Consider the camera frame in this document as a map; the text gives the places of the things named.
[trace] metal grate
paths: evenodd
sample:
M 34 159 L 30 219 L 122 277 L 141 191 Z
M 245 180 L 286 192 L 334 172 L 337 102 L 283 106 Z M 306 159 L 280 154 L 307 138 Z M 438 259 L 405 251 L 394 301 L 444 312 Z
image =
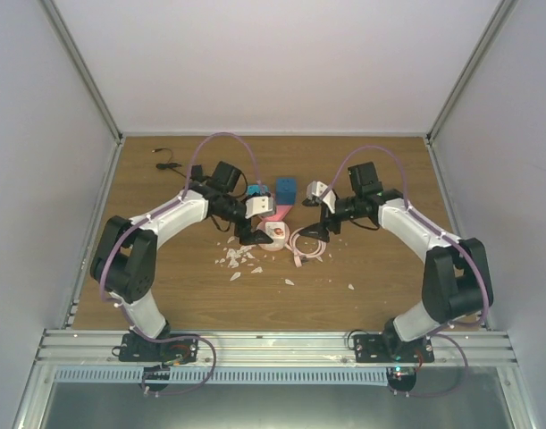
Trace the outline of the metal grate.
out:
M 174 367 L 169 380 L 149 383 L 197 383 L 207 374 L 206 367 Z M 142 366 L 61 366 L 56 372 L 58 383 L 139 383 Z M 388 384 L 382 368 L 216 368 L 213 384 Z

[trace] purple cable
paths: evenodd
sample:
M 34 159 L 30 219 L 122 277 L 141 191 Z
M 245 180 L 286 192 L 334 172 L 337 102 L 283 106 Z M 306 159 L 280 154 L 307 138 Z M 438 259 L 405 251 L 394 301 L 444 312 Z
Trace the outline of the purple cable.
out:
M 431 230 L 434 234 L 441 236 L 443 234 L 442 230 L 437 229 L 435 226 L 433 226 L 431 223 L 427 222 L 418 212 L 414 209 L 414 207 L 410 204 L 409 199 L 407 197 L 407 179 L 406 179 L 406 171 L 404 170 L 404 167 L 402 166 L 400 160 L 396 155 L 394 155 L 393 152 L 391 152 L 389 149 L 386 149 L 385 147 L 380 146 L 371 146 L 366 145 L 359 147 L 357 149 L 354 149 L 352 152 L 344 158 L 344 161 L 342 161 L 342 164 L 340 164 L 340 167 L 338 168 L 338 171 L 336 172 L 336 175 L 334 176 L 334 179 L 332 179 L 332 182 L 328 186 L 328 188 L 322 193 L 320 196 L 320 199 L 322 199 L 330 190 L 334 187 L 334 184 L 336 183 L 336 180 L 338 180 L 338 177 L 340 176 L 340 173 L 342 172 L 342 169 L 348 162 L 348 160 L 358 152 L 361 152 L 366 149 L 376 149 L 381 150 L 382 152 L 385 152 L 389 156 L 392 157 L 394 162 L 396 163 L 396 166 L 398 167 L 399 174 L 401 175 L 401 184 L 402 184 L 402 192 L 404 194 L 404 206 L 407 209 L 407 212 L 412 215 L 414 219 L 416 219 L 420 224 L 422 224 L 424 227 Z M 471 271 L 473 271 L 473 274 L 475 276 L 475 279 L 477 280 L 477 283 L 479 284 L 479 289 L 481 290 L 481 296 L 483 299 L 483 311 L 481 315 L 479 316 L 479 319 L 476 322 L 467 323 L 467 322 L 455 322 L 455 324 L 461 325 L 461 326 L 477 326 L 479 324 L 482 324 L 485 321 L 485 318 L 487 317 L 487 314 L 489 313 L 489 297 L 487 295 L 487 287 L 485 286 L 485 281 L 483 280 L 483 277 L 481 276 L 481 273 L 479 272 L 479 268 L 477 268 L 477 265 L 475 264 L 474 260 L 469 256 L 467 252 L 451 237 L 447 235 L 443 235 L 443 239 L 446 240 L 453 248 L 455 248 L 459 254 L 466 260 L 466 262 L 471 267 Z
M 430 336 L 443 338 L 444 340 L 451 342 L 456 347 L 458 352 L 461 354 L 461 358 L 463 359 L 463 375 L 459 379 L 459 383 L 457 383 L 452 388 L 447 389 L 446 391 L 438 391 L 436 393 L 409 393 L 408 391 L 399 391 L 401 393 L 406 393 L 406 396 L 409 396 L 411 398 L 430 399 L 430 398 L 439 398 L 441 396 L 449 395 L 450 393 L 453 393 L 461 389 L 461 386 L 463 386 L 469 374 L 469 361 L 467 360 L 466 353 L 465 351 L 463 351 L 463 348 L 455 340 L 453 340 L 448 335 L 443 335 L 442 333 L 434 333 L 434 334 L 431 334 Z M 391 387 L 389 387 L 389 389 L 393 392 L 398 392 L 397 390 L 392 389 Z
M 203 140 L 201 143 L 199 143 L 199 145 L 195 149 L 195 152 L 193 153 L 193 156 L 191 157 L 191 161 L 189 161 L 189 165 L 187 167 L 186 179 L 185 179 L 185 187 L 183 188 L 183 195 L 181 196 L 181 198 L 177 199 L 174 202 L 172 202 L 168 206 L 161 207 L 159 210 L 151 213 L 148 218 L 146 217 L 146 218 L 142 219 L 141 221 L 139 221 L 138 223 L 132 225 L 124 234 L 122 234 L 122 236 L 113 245 L 112 251 L 110 252 L 110 255 L 108 255 L 108 258 L 105 260 L 104 270 L 102 271 L 102 275 L 100 276 L 99 291 L 100 291 L 100 298 L 102 299 L 102 301 L 104 301 L 104 302 L 115 302 L 118 305 L 121 304 L 121 302 L 118 299 L 108 298 L 105 295 L 105 279 L 107 279 L 107 275 L 108 275 L 108 273 L 110 271 L 110 267 L 112 266 L 113 259 L 115 258 L 115 256 L 118 254 L 118 251 L 122 247 L 122 243 L 130 236 L 130 234 L 132 234 L 135 230 L 137 230 L 137 228 L 143 226 L 145 223 L 149 222 L 151 219 L 155 219 L 157 216 L 162 215 L 163 213 L 167 212 L 168 210 L 171 210 L 172 208 L 174 208 L 174 207 L 178 206 L 179 204 L 181 204 L 181 201 L 183 199 L 185 199 L 185 197 L 187 195 L 187 192 L 188 192 L 188 189 L 189 189 L 189 180 L 191 178 L 191 169 L 193 168 L 193 165 L 195 164 L 195 160 L 197 159 L 197 155 L 199 154 L 199 151 L 205 145 L 205 143 L 207 143 L 208 141 L 214 139 L 215 137 L 221 137 L 221 136 L 233 137 L 234 139 L 236 139 L 237 141 L 242 143 L 243 146 L 245 146 L 245 148 L 247 149 L 248 153 L 250 154 L 251 160 L 253 162 L 253 168 L 255 169 L 256 183 L 261 188 L 261 192 L 265 193 L 265 188 L 263 187 L 263 183 L 261 182 L 261 173 L 259 172 L 258 165 L 256 163 L 255 154 L 253 153 L 253 151 L 251 150 L 251 148 L 247 144 L 247 142 L 245 140 L 243 140 L 241 137 L 239 137 L 239 136 L 237 136 L 237 135 L 235 135 L 233 133 L 230 133 L 230 132 L 216 132 L 215 134 L 210 135 L 205 140 Z

